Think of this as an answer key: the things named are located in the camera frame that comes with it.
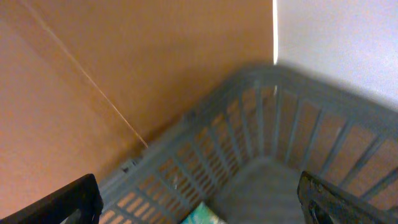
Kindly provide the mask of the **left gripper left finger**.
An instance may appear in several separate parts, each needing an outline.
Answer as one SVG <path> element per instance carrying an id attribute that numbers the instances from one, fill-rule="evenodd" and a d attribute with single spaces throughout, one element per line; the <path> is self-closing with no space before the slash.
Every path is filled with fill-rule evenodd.
<path id="1" fill-rule="evenodd" d="M 1 223 L 95 223 L 104 207 L 93 174 L 86 174 L 33 204 L 1 219 Z"/>

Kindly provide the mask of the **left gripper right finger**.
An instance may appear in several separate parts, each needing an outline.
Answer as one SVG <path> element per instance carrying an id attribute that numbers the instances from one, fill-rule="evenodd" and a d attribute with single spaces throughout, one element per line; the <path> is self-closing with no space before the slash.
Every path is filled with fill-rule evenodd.
<path id="1" fill-rule="evenodd" d="M 301 173 L 297 196 L 305 223 L 397 223 L 397 217 L 393 214 L 372 206 L 311 172 Z"/>

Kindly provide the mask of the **small teal tissue pack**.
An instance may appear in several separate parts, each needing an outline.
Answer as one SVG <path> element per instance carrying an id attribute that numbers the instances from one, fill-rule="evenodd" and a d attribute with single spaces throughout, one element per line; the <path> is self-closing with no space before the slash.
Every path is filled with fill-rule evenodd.
<path id="1" fill-rule="evenodd" d="M 181 224 L 227 224 L 204 202 L 201 202 L 181 222 Z"/>

